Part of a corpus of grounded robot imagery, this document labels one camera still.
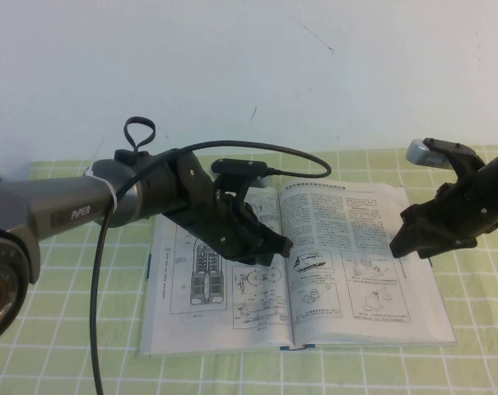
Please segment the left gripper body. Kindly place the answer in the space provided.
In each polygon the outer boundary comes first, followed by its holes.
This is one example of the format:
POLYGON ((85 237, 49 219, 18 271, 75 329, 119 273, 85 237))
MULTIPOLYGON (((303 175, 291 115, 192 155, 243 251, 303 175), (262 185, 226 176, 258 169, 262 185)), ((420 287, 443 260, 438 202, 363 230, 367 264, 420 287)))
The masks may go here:
POLYGON ((267 175, 263 162, 222 159, 212 164, 212 179, 193 153, 175 160, 178 193, 183 206, 165 215, 222 257, 250 264, 250 251, 258 247, 263 224, 245 201, 251 184, 267 175))

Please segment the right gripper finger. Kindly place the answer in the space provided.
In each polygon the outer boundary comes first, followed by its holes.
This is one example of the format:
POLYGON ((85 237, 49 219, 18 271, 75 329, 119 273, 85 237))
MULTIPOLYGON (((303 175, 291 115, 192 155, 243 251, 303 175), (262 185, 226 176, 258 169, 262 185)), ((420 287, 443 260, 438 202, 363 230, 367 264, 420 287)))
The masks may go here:
POLYGON ((392 254, 410 254, 417 248, 417 233, 414 225, 403 224, 389 244, 392 254))
POLYGON ((422 249, 396 248, 394 250, 395 258, 403 258, 406 256, 415 256, 419 259, 428 259, 431 256, 431 250, 428 248, 422 248, 422 249))

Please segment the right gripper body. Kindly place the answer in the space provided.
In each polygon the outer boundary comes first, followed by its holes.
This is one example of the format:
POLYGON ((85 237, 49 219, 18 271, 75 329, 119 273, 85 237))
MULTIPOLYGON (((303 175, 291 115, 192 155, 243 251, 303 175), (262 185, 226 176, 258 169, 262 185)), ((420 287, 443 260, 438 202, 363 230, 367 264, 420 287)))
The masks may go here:
POLYGON ((431 257, 477 246, 477 237, 498 229, 498 174, 478 172, 463 183, 442 186, 434 199, 412 204, 400 214, 414 225, 417 249, 431 257))

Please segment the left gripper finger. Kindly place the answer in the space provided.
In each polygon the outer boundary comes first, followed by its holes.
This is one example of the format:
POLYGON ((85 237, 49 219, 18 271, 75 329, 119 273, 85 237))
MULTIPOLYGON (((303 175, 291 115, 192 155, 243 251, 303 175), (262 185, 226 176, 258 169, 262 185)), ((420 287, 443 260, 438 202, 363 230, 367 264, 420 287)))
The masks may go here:
POLYGON ((276 251, 268 246, 260 246, 251 249, 250 264, 269 267, 276 254, 276 251))
POLYGON ((289 258, 293 242, 287 237, 278 234, 268 226, 260 224, 258 231, 262 242, 257 247, 259 254, 279 254, 284 258, 289 258))

